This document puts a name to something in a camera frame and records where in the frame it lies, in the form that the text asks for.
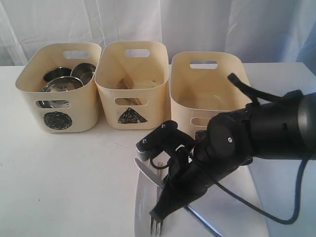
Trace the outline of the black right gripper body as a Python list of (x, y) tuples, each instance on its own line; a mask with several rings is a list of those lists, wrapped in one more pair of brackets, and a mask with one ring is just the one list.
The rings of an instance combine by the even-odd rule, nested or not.
[(234, 143), (166, 145), (165, 151), (171, 157), (165, 183), (168, 198), (199, 198), (237, 169)]

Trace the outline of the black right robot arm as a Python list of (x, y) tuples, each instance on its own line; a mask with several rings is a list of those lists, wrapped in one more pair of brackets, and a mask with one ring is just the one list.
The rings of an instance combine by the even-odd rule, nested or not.
[(291, 91), (282, 97), (262, 93), (266, 104), (253, 96), (244, 109), (213, 117), (195, 140), (169, 120), (147, 136), (156, 154), (166, 152), (168, 175), (151, 217), (162, 222), (168, 215), (202, 197), (213, 185), (248, 165), (254, 157), (299, 159), (294, 211), (289, 219), (256, 211), (283, 225), (299, 215), (304, 169), (316, 155), (316, 95)]

